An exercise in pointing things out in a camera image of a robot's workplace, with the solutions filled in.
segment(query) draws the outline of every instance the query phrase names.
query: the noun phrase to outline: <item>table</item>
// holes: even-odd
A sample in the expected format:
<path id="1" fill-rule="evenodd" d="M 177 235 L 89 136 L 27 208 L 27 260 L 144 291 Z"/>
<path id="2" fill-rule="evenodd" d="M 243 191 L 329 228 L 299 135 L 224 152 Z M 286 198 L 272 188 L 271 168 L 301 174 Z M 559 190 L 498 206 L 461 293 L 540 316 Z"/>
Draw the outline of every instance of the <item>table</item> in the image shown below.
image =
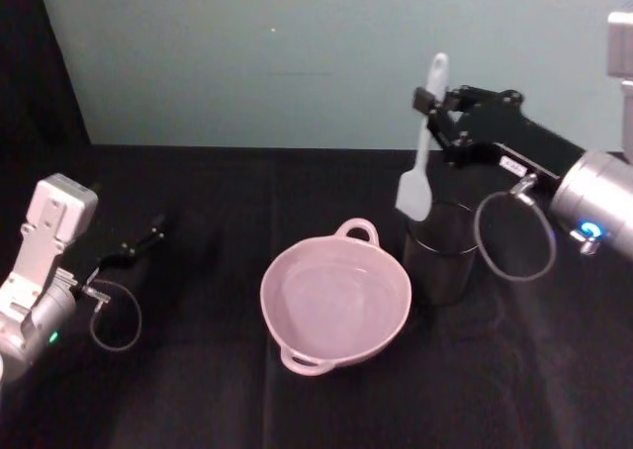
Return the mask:
<path id="1" fill-rule="evenodd" d="M 7 448 L 633 447 L 631 265 L 593 258 L 559 234 L 555 270 L 527 284 L 476 263 L 458 305 L 415 309 L 381 354 L 307 379 L 288 372 L 259 307 L 271 260 L 351 217 L 372 221 L 397 258 L 393 203 L 405 151 L 96 146 L 0 163 L 0 275 L 20 246 L 35 183 L 53 172 L 100 183 L 89 233 L 64 258 L 76 271 L 152 217 L 178 211 L 168 240 L 129 272 L 109 273 L 143 308 L 138 346 L 98 349 L 83 300 L 38 365 L 4 390 Z M 438 198 L 476 206 L 507 189 L 503 171 L 450 169 L 433 155 Z M 503 266 L 544 259 L 529 216 L 486 221 Z M 130 335 L 123 298 L 104 317 Z"/>

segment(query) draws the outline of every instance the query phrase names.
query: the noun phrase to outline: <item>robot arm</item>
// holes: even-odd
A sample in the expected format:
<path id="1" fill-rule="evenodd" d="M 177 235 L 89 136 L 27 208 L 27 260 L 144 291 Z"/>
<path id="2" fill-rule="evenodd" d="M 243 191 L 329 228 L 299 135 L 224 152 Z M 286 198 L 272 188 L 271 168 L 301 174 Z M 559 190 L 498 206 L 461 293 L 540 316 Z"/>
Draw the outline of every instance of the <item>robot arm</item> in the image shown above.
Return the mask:
<path id="1" fill-rule="evenodd" d="M 18 258 L 0 287 L 0 356 L 4 382 L 20 378 L 74 312 L 71 273 L 58 267 L 64 250 L 92 220 L 97 195 L 61 174 L 38 183 Z"/>
<path id="2" fill-rule="evenodd" d="M 498 165 L 520 182 L 523 200 L 532 189 L 550 200 L 559 225 L 593 254 L 603 241 L 633 259 L 633 167 L 610 154 L 585 151 L 524 117 L 520 93 L 461 87 L 443 103 L 417 88 L 413 107 L 445 159 L 457 167 Z M 454 122 L 449 111 L 462 111 Z"/>

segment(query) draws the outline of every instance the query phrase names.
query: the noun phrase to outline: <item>spatula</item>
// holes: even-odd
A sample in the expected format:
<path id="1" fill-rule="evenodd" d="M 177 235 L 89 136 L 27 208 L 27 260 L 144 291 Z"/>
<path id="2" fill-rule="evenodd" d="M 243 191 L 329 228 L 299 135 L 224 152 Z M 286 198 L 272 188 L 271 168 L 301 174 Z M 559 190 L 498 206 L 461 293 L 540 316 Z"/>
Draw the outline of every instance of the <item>spatula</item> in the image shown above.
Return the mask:
<path id="1" fill-rule="evenodd" d="M 428 70 L 426 90 L 432 93 L 438 101 L 444 101 L 448 87 L 448 55 L 438 53 Z M 426 178 L 426 161 L 430 148 L 431 134 L 426 128 L 427 119 L 422 118 L 419 127 L 419 141 L 413 169 L 405 172 L 398 185 L 396 208 L 416 222 L 422 222 L 431 209 L 433 196 Z"/>

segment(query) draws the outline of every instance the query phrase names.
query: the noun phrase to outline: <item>label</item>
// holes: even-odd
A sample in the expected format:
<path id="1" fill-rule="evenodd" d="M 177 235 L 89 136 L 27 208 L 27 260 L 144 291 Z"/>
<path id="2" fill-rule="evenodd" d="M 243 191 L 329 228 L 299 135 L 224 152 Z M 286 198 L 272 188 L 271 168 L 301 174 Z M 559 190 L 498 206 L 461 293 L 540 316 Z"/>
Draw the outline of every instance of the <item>label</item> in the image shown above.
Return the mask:
<path id="1" fill-rule="evenodd" d="M 506 155 L 501 156 L 501 161 L 498 163 L 505 170 L 509 170 L 514 175 L 518 175 L 519 177 L 524 177 L 527 173 L 527 167 L 519 164 L 515 160 L 510 159 Z"/>

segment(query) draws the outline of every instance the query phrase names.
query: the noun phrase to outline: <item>metal cup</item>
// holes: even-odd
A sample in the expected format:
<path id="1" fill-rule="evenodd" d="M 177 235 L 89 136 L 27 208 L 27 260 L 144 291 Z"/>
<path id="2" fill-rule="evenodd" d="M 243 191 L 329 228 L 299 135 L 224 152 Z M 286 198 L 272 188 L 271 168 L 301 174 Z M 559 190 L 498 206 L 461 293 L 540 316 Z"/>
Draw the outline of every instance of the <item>metal cup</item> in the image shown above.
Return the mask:
<path id="1" fill-rule="evenodd" d="M 407 221 L 403 266 L 419 306 L 457 303 L 466 289 L 477 244 L 472 211 L 458 203 L 434 202 L 424 222 Z"/>

